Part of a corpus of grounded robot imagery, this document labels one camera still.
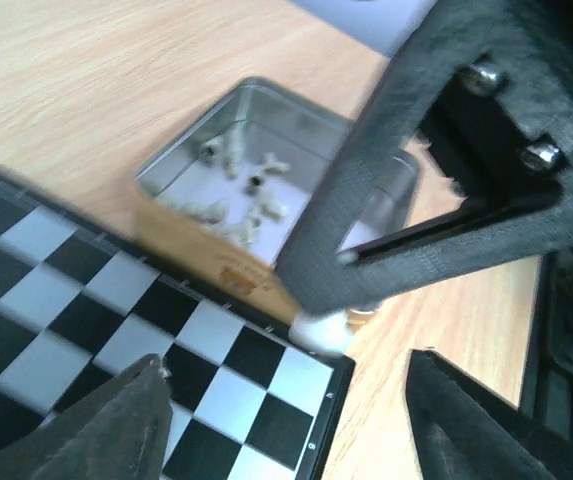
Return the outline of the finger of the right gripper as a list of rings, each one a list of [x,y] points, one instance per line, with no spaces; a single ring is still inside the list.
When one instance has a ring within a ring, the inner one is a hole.
[[[346,240],[413,133],[465,194],[447,214]],[[310,314],[573,247],[573,1],[438,1],[394,54],[277,256]]]

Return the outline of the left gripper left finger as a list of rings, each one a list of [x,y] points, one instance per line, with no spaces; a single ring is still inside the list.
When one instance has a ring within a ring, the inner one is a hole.
[[[162,357],[147,354],[0,451],[0,479],[158,479],[172,420]]]

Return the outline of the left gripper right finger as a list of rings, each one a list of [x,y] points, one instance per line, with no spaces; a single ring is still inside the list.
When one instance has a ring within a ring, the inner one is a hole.
[[[434,350],[411,351],[405,399],[425,479],[573,479],[573,444]]]

